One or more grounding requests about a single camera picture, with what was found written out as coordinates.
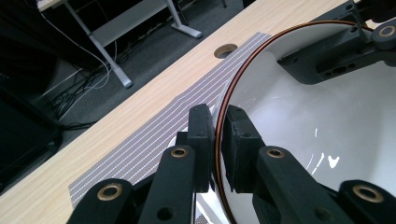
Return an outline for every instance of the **wooden table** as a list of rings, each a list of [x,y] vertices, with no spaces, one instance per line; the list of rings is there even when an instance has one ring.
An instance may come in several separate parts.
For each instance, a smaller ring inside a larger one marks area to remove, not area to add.
[[[2,195],[0,223],[65,223],[73,211],[70,183],[218,64],[218,47],[241,46],[257,32],[275,35],[343,2],[257,0]]]

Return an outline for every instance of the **brown rim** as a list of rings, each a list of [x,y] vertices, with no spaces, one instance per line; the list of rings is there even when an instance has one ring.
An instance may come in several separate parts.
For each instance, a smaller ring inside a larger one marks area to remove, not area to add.
[[[219,116],[216,122],[216,140],[215,140],[215,168],[216,168],[216,182],[218,187],[218,192],[221,200],[221,205],[225,211],[225,214],[231,223],[236,223],[235,218],[233,217],[233,212],[231,211],[230,205],[228,204],[227,197],[225,196],[225,191],[223,187],[223,180],[221,176],[221,158],[220,158],[220,142],[222,137],[222,124],[224,122],[225,114],[227,111],[228,103],[230,102],[231,95],[233,94],[233,90],[235,89],[236,84],[238,83],[240,77],[244,74],[245,70],[248,68],[250,63],[256,58],[259,53],[264,50],[267,46],[273,43],[275,40],[280,38],[283,35],[286,35],[292,31],[295,31],[300,28],[304,28],[311,25],[318,25],[318,24],[345,24],[345,25],[354,25],[355,23],[349,21],[314,21],[309,23],[300,24],[294,27],[291,27],[277,35],[272,36],[269,40],[265,41],[261,44],[254,52],[245,60],[242,66],[237,71],[236,75],[234,76],[233,80],[230,83],[227,91],[225,92],[223,101],[221,103],[219,109]],[[363,27],[366,30],[373,31],[373,29],[369,27]]]

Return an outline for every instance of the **metal desk leg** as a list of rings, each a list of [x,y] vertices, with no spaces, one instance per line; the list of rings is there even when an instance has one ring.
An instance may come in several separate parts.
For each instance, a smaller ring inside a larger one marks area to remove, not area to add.
[[[172,3],[172,0],[164,0],[166,5],[168,5],[169,10],[171,11],[172,17],[175,21],[175,23],[172,24],[172,27],[187,34],[190,35],[194,38],[201,38],[202,37],[202,33],[199,31],[196,31],[194,29],[191,29],[188,26],[185,26],[181,23],[180,18],[177,15],[177,11],[175,9],[175,6]]]
[[[105,48],[96,40],[96,38],[92,35],[91,31],[87,28],[87,26],[84,24],[84,22],[81,20],[81,18],[78,16],[76,11],[69,5],[69,3],[66,1],[64,2],[64,5],[67,7],[69,12],[72,14],[72,16],[75,18],[75,20],[78,22],[78,24],[82,27],[82,29],[85,31],[87,36],[90,38],[92,43],[99,49],[99,51],[102,53],[102,55],[106,58],[107,62],[110,64],[111,68],[113,69],[114,73],[116,76],[120,79],[122,85],[125,88],[130,88],[133,85],[133,82],[131,79],[129,79],[124,71],[119,67],[118,64],[116,64],[113,59],[108,55],[107,51]]]

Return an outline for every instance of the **desk foot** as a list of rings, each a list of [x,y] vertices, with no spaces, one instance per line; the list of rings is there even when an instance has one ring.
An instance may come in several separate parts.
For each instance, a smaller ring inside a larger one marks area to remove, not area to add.
[[[119,78],[120,82],[122,83],[122,85],[128,89],[130,87],[132,87],[134,85],[134,83],[131,81],[131,79],[129,79],[126,74],[124,73],[124,71],[119,67],[113,67],[113,71],[116,74],[116,76]]]
[[[199,39],[199,38],[201,38],[203,36],[202,32],[194,30],[194,29],[191,29],[190,27],[182,25],[182,24],[177,26],[175,23],[173,23],[172,27],[177,29],[177,30],[179,30],[180,32],[183,32],[186,35],[190,35],[190,36],[192,36],[194,38],[197,38],[197,39]]]

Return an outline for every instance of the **gray striped mat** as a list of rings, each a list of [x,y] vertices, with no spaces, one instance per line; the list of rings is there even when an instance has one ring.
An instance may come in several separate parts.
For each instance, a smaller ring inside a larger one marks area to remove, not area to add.
[[[120,178],[135,184],[154,173],[170,141],[187,127],[190,108],[199,104],[213,106],[245,59],[269,37],[255,34],[75,180],[69,186],[73,206],[76,207],[88,189],[104,179]]]

